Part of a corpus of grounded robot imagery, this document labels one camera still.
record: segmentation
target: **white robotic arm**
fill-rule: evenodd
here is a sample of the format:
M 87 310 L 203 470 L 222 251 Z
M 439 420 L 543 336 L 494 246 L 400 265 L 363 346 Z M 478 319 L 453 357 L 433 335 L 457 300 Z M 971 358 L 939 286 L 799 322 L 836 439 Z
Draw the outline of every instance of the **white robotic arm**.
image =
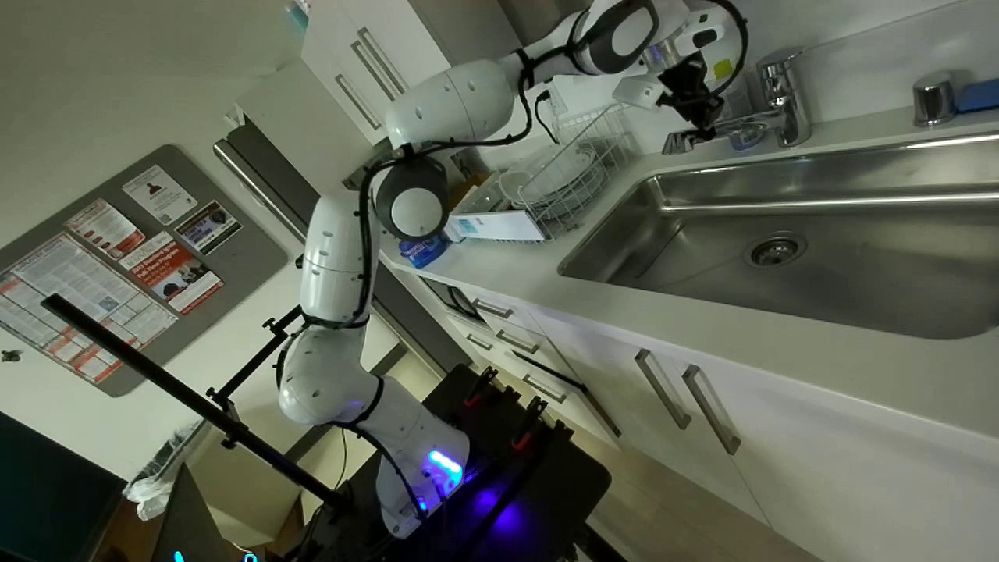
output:
M 308 322 L 281 352 L 277 403 L 295 422 L 342 425 L 382 451 L 379 500 L 394 538 L 410 538 L 457 492 L 473 443 L 397 380 L 359 368 L 359 327 L 368 319 L 379 258 L 368 207 L 375 202 L 379 221 L 400 237 L 439 235 L 448 215 L 448 172 L 429 152 L 519 142 L 488 137 L 513 118 L 525 83 L 556 57 L 571 61 L 579 73 L 608 74 L 642 61 L 651 45 L 680 57 L 688 45 L 712 45 L 724 33 L 712 9 L 684 19 L 695 25 L 680 25 L 664 41 L 651 0 L 595 0 L 521 54 L 433 74 L 391 105 L 383 125 L 400 158 L 372 172 L 375 193 L 365 183 L 363 193 L 319 201 L 300 285 L 300 310 Z

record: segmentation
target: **sink basin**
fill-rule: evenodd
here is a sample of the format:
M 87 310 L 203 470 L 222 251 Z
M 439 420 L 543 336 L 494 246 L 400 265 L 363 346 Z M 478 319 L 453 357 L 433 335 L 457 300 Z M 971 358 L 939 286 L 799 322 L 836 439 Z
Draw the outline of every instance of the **sink basin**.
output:
M 561 275 L 971 336 L 999 322 L 999 137 L 654 174 Z

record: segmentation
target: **faucet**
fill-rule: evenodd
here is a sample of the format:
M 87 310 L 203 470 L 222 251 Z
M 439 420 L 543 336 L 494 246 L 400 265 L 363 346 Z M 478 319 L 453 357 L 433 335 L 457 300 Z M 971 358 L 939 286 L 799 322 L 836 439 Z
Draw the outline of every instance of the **faucet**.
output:
M 663 152 L 688 152 L 712 137 L 734 137 L 741 147 L 754 147 L 777 135 L 780 147 L 804 144 L 811 135 L 811 118 L 804 99 L 804 81 L 795 73 L 799 49 L 780 49 L 755 67 L 765 108 L 716 123 L 710 131 L 676 131 L 664 137 Z

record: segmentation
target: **kitchen counter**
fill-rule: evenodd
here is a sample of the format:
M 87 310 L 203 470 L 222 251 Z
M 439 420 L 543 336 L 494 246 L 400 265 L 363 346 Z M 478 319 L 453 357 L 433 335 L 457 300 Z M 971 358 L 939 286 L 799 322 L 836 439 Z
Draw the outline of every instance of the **kitchen counter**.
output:
M 967 118 L 938 131 L 912 131 L 909 123 L 912 112 L 851 118 L 819 128 L 805 147 L 742 152 L 741 163 L 999 131 L 996 118 Z M 485 286 L 561 316 L 601 322 L 621 341 L 627 341 L 627 335 L 668 341 L 833 394 L 999 436 L 996 327 L 965 341 L 921 341 L 560 275 L 569 254 L 587 241 L 602 215 L 616 210 L 640 178 L 719 167 L 724 163 L 724 155 L 719 155 L 723 147 L 702 147 L 684 155 L 642 155 L 616 172 L 606 188 L 608 193 L 587 213 L 579 231 L 548 243 L 466 241 L 449 246 L 429 270 L 418 270 L 418 275 Z M 394 246 L 397 241 L 383 237 L 383 258 L 417 273 Z

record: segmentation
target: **poster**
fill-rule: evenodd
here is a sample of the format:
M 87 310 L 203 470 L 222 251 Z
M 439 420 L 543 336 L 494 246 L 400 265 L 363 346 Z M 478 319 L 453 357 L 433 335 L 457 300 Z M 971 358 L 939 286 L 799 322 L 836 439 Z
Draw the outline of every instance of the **poster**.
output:
M 178 316 L 101 263 L 81 241 L 59 235 L 0 275 L 0 325 L 74 374 L 101 385 L 123 362 L 42 307 L 59 294 L 132 346 L 148 346 Z
M 107 201 L 94 201 L 87 210 L 74 213 L 67 228 L 109 258 L 123 258 L 148 241 L 148 235 Z
M 195 213 L 197 201 L 160 167 L 141 172 L 124 183 L 124 193 L 148 210 L 160 226 L 174 226 Z
M 183 228 L 183 241 L 197 254 L 216 251 L 229 235 L 235 235 L 242 221 L 220 207 L 216 201 L 205 210 L 195 213 Z
M 171 241 L 169 231 L 151 237 L 141 251 L 123 258 L 127 275 L 169 310 L 187 316 L 213 294 L 222 290 L 222 277 L 211 273 L 191 251 Z

